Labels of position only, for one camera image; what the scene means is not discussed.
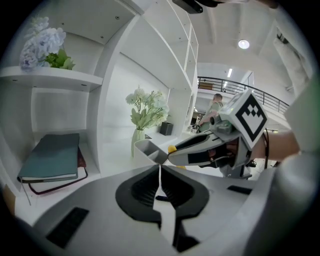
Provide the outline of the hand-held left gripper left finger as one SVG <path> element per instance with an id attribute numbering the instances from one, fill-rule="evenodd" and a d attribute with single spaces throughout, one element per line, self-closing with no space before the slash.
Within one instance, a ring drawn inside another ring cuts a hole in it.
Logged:
<path id="1" fill-rule="evenodd" d="M 58 256 L 173 256 L 153 208 L 157 165 L 89 182 L 49 208 L 33 228 Z"/>

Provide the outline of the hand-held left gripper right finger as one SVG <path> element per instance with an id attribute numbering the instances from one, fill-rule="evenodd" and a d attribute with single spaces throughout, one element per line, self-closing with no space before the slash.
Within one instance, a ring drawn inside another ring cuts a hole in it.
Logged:
<path id="1" fill-rule="evenodd" d="M 183 170 L 159 169 L 160 186 L 173 213 L 162 215 L 171 242 L 160 253 L 251 253 L 259 221 L 259 188 L 254 181 Z"/>

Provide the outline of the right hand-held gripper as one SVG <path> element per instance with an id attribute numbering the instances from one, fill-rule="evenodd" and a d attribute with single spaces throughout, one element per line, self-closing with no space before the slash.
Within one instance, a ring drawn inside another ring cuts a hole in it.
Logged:
<path id="1" fill-rule="evenodd" d="M 267 122 L 264 108 L 247 89 L 210 118 L 211 132 L 197 133 L 178 143 L 168 160 L 176 166 L 218 167 L 224 176 L 245 176 L 246 164 Z"/>

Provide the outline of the yellow utility knife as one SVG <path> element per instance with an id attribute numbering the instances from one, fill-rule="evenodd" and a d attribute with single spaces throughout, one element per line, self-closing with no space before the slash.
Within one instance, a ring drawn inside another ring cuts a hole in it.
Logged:
<path id="1" fill-rule="evenodd" d="M 175 152 L 177 150 L 177 148 L 174 146 L 174 145 L 169 145 L 168 146 L 168 153 L 171 154 L 173 152 Z M 177 168 L 180 168 L 180 169 L 184 169 L 186 170 L 186 167 L 185 166 L 176 166 Z"/>

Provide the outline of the person's right forearm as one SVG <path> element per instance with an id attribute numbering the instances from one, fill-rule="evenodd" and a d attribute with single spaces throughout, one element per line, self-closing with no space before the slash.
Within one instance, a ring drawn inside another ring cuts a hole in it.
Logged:
<path id="1" fill-rule="evenodd" d="M 291 155 L 298 154 L 300 147 L 292 131 L 266 133 L 259 138 L 252 149 L 251 159 L 265 159 L 266 147 L 265 138 L 268 140 L 268 159 L 281 162 Z"/>

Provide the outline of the white desk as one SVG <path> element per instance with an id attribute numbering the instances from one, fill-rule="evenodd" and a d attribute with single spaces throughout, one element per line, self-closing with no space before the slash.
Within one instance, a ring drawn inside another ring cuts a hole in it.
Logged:
<path id="1" fill-rule="evenodd" d="M 165 136 L 155 130 L 147 131 L 146 135 L 150 137 L 150 141 L 159 147 L 165 153 L 168 152 L 169 145 L 177 145 L 193 134 L 189 131 L 183 131 L 181 135 Z M 140 167 L 154 165 L 148 157 L 131 155 L 131 140 L 133 131 L 130 130 L 128 135 L 117 134 L 113 136 L 105 136 L 102 144 L 102 160 L 100 172 L 102 177 L 108 177 L 120 174 L 129 170 Z"/>

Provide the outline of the black square planter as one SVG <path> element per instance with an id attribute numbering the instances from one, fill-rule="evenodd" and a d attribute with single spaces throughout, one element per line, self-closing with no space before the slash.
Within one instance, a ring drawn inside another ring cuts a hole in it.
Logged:
<path id="1" fill-rule="evenodd" d="M 159 133 L 164 136 L 171 136 L 172 132 L 173 132 L 173 127 L 174 127 L 174 125 L 172 123 L 164 121 L 161 123 Z"/>

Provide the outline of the maroon notebook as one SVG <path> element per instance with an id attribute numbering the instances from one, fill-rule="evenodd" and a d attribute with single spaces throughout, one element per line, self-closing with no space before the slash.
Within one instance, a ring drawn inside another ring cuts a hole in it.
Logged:
<path id="1" fill-rule="evenodd" d="M 29 189 L 36 195 L 43 195 L 56 190 L 60 190 L 62 188 L 71 186 L 73 184 L 76 184 L 80 181 L 85 180 L 88 177 L 88 172 L 86 170 L 87 165 L 80 148 L 78 148 L 78 153 L 77 153 L 77 165 L 78 165 L 78 169 L 77 169 L 76 179 L 43 182 L 43 183 L 30 183 L 28 185 Z"/>

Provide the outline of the grey pen holder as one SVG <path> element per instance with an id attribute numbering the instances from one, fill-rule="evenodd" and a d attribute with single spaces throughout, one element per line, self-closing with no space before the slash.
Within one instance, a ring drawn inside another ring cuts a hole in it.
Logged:
<path id="1" fill-rule="evenodd" d="M 168 160 L 168 154 L 160 149 L 149 139 L 135 142 L 133 148 L 133 162 L 137 168 L 164 165 Z"/>

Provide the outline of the white vase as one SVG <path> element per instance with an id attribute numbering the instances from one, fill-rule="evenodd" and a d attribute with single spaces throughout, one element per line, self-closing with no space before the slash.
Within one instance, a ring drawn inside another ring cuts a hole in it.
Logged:
<path id="1" fill-rule="evenodd" d="M 134 157 L 135 143 L 145 139 L 145 131 L 140 129 L 135 129 L 131 139 L 131 157 Z"/>

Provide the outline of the dark green notebook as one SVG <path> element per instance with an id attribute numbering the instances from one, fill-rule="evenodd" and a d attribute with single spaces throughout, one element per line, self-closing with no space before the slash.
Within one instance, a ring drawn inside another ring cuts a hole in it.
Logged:
<path id="1" fill-rule="evenodd" d="M 47 134 L 31 151 L 17 180 L 22 184 L 76 179 L 80 134 Z"/>

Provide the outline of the white artificial flowers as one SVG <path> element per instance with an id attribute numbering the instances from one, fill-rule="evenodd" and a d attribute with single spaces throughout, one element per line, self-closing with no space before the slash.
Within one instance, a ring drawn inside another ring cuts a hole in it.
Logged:
<path id="1" fill-rule="evenodd" d="M 125 98 L 131 109 L 131 122 L 137 130 L 143 131 L 155 126 L 160 126 L 169 116 L 170 108 L 167 100 L 160 91 L 146 93 L 138 87 Z"/>

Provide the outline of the person's white shirt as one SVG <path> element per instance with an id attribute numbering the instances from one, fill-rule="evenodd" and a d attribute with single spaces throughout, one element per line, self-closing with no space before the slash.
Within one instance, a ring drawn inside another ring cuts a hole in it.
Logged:
<path id="1" fill-rule="evenodd" d="M 279 161 L 245 256 L 320 256 L 320 72 L 285 117 L 300 151 Z"/>

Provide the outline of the black metal railing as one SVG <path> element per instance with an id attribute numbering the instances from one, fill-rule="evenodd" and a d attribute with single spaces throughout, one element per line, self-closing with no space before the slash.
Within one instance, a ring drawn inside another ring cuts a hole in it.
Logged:
<path id="1" fill-rule="evenodd" d="M 252 86 L 236 81 L 215 77 L 198 76 L 197 84 L 198 89 L 226 93 L 233 96 L 242 93 L 245 90 L 250 90 L 262 105 L 271 108 L 272 110 L 280 114 L 284 114 L 285 111 L 289 108 L 289 105 L 279 98 L 260 89 L 256 89 Z"/>

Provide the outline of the white shelf unit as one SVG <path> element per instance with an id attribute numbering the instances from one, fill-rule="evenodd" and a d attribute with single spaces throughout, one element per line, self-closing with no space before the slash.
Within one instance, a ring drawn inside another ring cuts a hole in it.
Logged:
<path id="1" fill-rule="evenodd" d="M 35 17 L 66 32 L 71 70 L 25 72 L 20 54 Z M 170 0 L 47 0 L 18 29 L 0 60 L 0 180 L 13 214 L 32 225 L 47 209 L 102 177 L 105 136 L 134 133 L 127 95 L 162 92 L 180 136 L 194 106 L 198 42 L 188 15 Z M 34 194 L 17 176 L 48 134 L 79 134 L 88 177 Z"/>

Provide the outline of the blue artificial flowers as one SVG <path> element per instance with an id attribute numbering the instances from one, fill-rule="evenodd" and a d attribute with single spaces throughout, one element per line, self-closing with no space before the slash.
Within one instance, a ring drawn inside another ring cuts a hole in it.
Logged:
<path id="1" fill-rule="evenodd" d="M 33 17 L 19 57 L 21 70 L 31 72 L 38 67 L 72 70 L 75 63 L 64 49 L 66 36 L 62 28 L 49 27 L 48 17 Z"/>

